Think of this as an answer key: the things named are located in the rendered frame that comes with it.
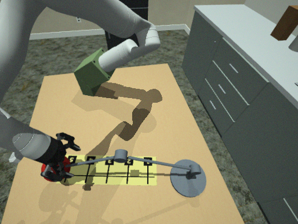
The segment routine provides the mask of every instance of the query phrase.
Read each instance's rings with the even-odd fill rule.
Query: white robotic arm
[[[127,38],[136,34],[139,46],[128,39],[99,57],[105,71],[158,49],[161,45],[155,26],[142,19],[119,0],[1,0],[0,1],[0,102],[19,73],[27,53],[32,26],[49,7],[58,12],[98,24],[106,31]],[[73,149],[77,147],[71,139]],[[62,142],[14,119],[0,108],[0,147],[12,151],[9,161],[23,157],[43,164],[62,162]]]

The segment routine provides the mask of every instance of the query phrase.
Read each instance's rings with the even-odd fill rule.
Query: baseboard
[[[156,26],[156,28],[157,28],[157,31],[184,30],[188,35],[190,34],[190,29],[186,24],[161,25],[161,26]],[[91,35],[104,35],[104,30],[96,29],[96,30],[76,30],[76,31],[63,31],[63,32],[42,32],[39,34],[30,34],[30,40],[79,37],[79,36],[91,36]]]

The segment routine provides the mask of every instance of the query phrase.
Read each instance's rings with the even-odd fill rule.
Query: wooden table
[[[171,167],[161,165],[156,186],[84,190],[44,180],[41,164],[23,158],[2,224],[244,223],[168,64],[116,69],[97,95],[83,95],[74,74],[47,76],[30,126],[54,138],[74,136],[77,154],[113,156],[125,149],[170,164],[193,160],[206,174],[203,193],[182,196],[171,184]]]

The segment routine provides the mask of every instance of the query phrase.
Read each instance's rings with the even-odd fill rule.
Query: red disc
[[[70,164],[70,160],[68,158],[64,157],[63,165],[64,165],[65,172],[70,172],[70,167],[65,167],[68,164]],[[41,172],[43,172],[45,169],[46,169],[46,164],[42,164]]]

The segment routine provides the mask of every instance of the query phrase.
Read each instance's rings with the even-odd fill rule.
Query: gray disc
[[[175,165],[189,167],[197,164],[191,160],[180,160]],[[170,172],[170,181],[175,190],[185,197],[196,197],[201,194],[206,187],[206,175],[201,167],[201,174],[197,174],[195,179],[187,179],[186,174],[189,170],[173,167]]]

